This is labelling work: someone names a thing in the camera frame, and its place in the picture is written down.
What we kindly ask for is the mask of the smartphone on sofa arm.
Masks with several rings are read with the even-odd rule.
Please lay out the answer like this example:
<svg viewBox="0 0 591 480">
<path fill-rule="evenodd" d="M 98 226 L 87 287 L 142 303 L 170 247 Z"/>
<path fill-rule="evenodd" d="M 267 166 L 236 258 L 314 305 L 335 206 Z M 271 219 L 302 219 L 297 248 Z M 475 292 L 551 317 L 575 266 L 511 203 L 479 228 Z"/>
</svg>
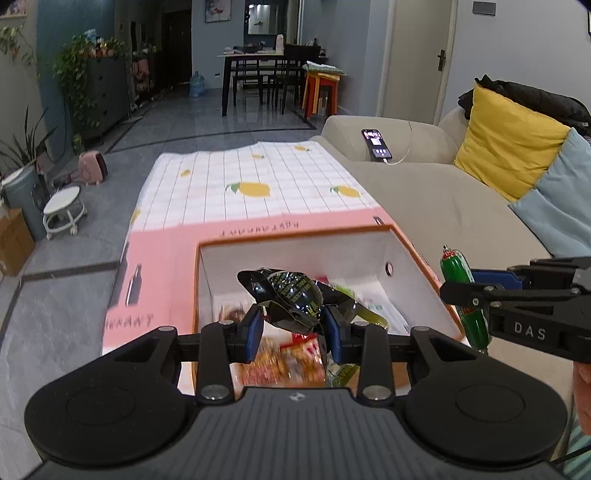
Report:
<svg viewBox="0 0 591 480">
<path fill-rule="evenodd" d="M 362 135 L 363 140 L 365 140 L 368 146 L 370 158 L 372 158 L 374 161 L 386 163 L 393 159 L 393 155 L 379 130 L 363 129 Z"/>
</svg>

